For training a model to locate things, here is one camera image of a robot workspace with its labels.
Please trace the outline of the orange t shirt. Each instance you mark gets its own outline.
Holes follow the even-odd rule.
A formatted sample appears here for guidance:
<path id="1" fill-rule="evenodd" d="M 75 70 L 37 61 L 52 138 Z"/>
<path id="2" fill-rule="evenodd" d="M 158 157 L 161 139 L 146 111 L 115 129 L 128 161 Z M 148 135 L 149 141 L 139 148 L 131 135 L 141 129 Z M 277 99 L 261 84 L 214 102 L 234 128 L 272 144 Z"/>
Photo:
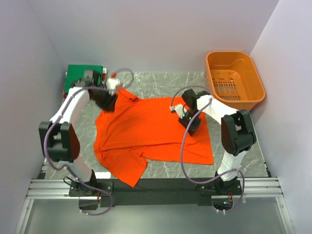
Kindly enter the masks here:
<path id="1" fill-rule="evenodd" d="M 140 99 L 127 90 L 117 95 L 115 111 L 101 111 L 95 124 L 94 153 L 114 177 L 135 187 L 148 160 L 212 165 L 212 147 L 205 114 L 193 136 L 183 139 L 185 128 L 169 110 L 182 98 Z"/>

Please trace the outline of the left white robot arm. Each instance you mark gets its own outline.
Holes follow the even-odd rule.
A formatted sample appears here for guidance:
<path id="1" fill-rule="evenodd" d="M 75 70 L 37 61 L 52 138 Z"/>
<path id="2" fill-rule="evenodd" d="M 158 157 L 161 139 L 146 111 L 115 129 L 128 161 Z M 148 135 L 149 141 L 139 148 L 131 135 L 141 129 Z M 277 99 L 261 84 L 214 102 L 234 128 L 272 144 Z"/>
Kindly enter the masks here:
<path id="1" fill-rule="evenodd" d="M 86 70 L 82 78 L 71 83 L 67 97 L 49 121 L 39 125 L 42 151 L 49 165 L 56 171 L 66 169 L 74 182 L 81 183 L 80 190 L 87 196 L 98 189 L 95 172 L 80 156 L 80 142 L 75 124 L 82 109 L 93 100 L 106 112 L 115 110 L 117 90 L 122 82 L 115 76 L 102 78 L 95 70 Z"/>

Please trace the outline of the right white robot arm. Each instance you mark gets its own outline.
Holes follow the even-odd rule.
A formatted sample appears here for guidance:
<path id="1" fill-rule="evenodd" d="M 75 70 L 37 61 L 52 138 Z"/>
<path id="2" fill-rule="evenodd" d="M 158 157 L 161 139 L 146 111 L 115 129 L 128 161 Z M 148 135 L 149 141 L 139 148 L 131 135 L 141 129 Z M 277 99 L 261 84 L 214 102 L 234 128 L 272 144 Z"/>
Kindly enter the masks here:
<path id="1" fill-rule="evenodd" d="M 184 104 L 171 105 L 178 121 L 185 127 L 185 134 L 193 136 L 199 129 L 199 115 L 204 113 L 221 126 L 221 143 L 224 155 L 214 178 L 194 183 L 213 195 L 226 195 L 239 185 L 237 176 L 242 159 L 256 143 L 256 134 L 249 111 L 237 110 L 214 98 L 207 91 L 196 93 L 193 89 L 182 94 Z"/>

